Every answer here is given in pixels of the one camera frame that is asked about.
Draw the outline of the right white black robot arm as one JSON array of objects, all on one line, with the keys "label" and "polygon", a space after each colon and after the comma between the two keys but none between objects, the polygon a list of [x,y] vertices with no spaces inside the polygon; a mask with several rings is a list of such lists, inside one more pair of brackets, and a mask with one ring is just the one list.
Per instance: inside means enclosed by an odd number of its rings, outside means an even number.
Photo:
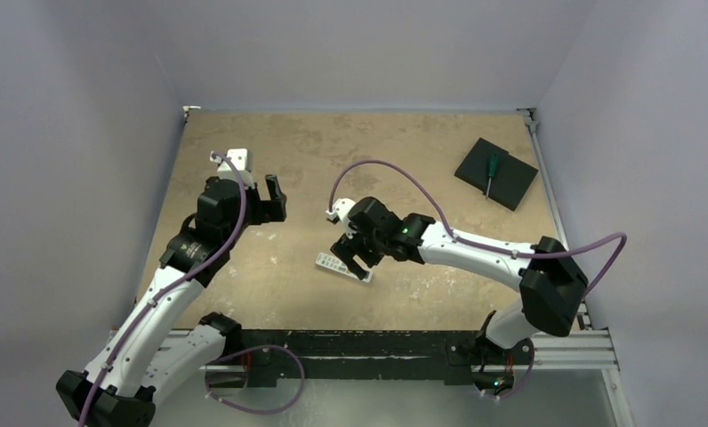
[{"label": "right white black robot arm", "polygon": [[517,292],[517,300],[489,314],[479,330],[476,349],[489,362],[537,333],[569,336],[589,284],[572,257],[559,256],[562,245],[554,238],[515,243],[450,231],[427,215],[400,218],[375,197],[339,198],[326,218],[343,227],[333,255],[359,279],[389,257],[467,271]]}]

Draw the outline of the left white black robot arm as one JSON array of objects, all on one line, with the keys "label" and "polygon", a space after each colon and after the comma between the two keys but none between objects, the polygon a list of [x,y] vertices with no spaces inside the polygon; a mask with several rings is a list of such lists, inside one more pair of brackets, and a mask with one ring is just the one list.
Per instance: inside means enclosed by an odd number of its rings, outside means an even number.
[{"label": "left white black robot arm", "polygon": [[277,176],[256,184],[212,176],[197,208],[169,240],[158,267],[133,311],[82,371],[65,371],[56,391],[80,426],[148,426],[157,406],[200,367],[243,357],[242,326],[218,312],[203,316],[185,341],[159,353],[175,322],[229,261],[229,252],[249,226],[286,219]]}]

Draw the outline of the white remote control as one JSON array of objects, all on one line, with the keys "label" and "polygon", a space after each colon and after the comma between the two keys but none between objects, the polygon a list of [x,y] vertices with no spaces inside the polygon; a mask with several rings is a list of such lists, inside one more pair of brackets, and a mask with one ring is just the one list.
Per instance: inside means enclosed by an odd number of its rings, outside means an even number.
[{"label": "white remote control", "polygon": [[372,281],[373,273],[371,271],[366,270],[365,276],[363,278],[359,278],[342,261],[331,254],[319,253],[315,263],[322,269],[330,270],[334,273],[346,276],[347,278],[356,279],[364,283],[370,283]]}]

